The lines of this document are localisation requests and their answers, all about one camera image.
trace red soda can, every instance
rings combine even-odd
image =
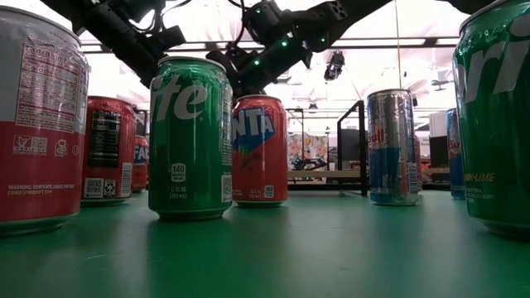
[[[232,196],[241,207],[287,200],[287,117],[280,99],[249,95],[233,110]]]
[[[119,99],[89,96],[81,206],[122,204],[131,196],[136,114]]]
[[[145,137],[136,136],[134,145],[134,167],[132,168],[132,191],[140,192],[147,188],[147,160],[149,144]]]
[[[414,135],[414,144],[416,145],[416,166],[417,166],[417,191],[423,190],[423,176],[422,176],[422,148],[420,138]]]
[[[80,211],[89,65],[67,28],[0,7],[0,236]]]

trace blue and silver can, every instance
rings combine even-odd
[[[411,206],[418,201],[412,94],[404,89],[368,96],[370,199]]]
[[[447,151],[449,152],[450,194],[453,199],[465,199],[460,128],[455,108],[447,111]]]

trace green sprite can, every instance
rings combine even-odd
[[[529,49],[530,1],[498,0],[462,25],[454,68],[469,214],[530,239]]]
[[[149,208],[215,219],[232,204],[232,89],[223,66],[166,57],[151,83]]]

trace calorie label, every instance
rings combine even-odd
[[[93,111],[89,145],[90,167],[118,168],[120,123],[119,113]]]
[[[74,133],[81,68],[58,51],[24,43],[16,125]]]

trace soda can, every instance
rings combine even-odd
[[[0,6],[0,236],[59,228],[80,210],[88,64],[77,36]]]
[[[389,89],[368,96],[370,199],[410,206],[418,201],[412,95]]]
[[[453,199],[465,199],[460,129],[455,108],[447,111],[447,152],[449,152],[450,194]]]
[[[454,72],[465,198],[491,232],[530,239],[530,1],[500,0],[460,28]]]
[[[215,219],[232,204],[232,88],[223,66],[166,57],[151,84],[149,208]]]
[[[136,114],[120,99],[89,96],[84,141],[83,207],[122,204],[131,196]]]
[[[147,188],[147,160],[149,144],[143,136],[136,136],[134,145],[134,165],[132,167],[132,192],[141,192]]]
[[[248,208],[281,205],[287,200],[287,116],[280,99],[238,99],[232,135],[234,202]]]
[[[416,165],[417,165],[417,191],[418,193],[423,190],[423,173],[422,173],[422,145],[420,138],[414,135],[414,150],[416,151]]]

